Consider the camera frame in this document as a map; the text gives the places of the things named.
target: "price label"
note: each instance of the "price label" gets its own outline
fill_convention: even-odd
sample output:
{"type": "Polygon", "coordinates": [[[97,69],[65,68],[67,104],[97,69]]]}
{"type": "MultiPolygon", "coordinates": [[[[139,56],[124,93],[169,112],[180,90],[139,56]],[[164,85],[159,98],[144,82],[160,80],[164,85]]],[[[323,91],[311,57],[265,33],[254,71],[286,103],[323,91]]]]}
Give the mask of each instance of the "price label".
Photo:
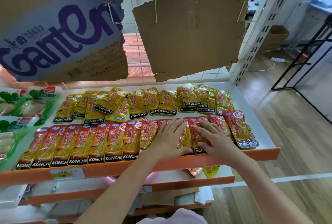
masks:
{"type": "Polygon", "coordinates": [[[84,179],[82,168],[57,169],[50,171],[54,180],[84,179]]]}
{"type": "Polygon", "coordinates": [[[146,185],[146,186],[141,187],[141,189],[139,190],[139,193],[152,193],[152,186],[146,185]]]}

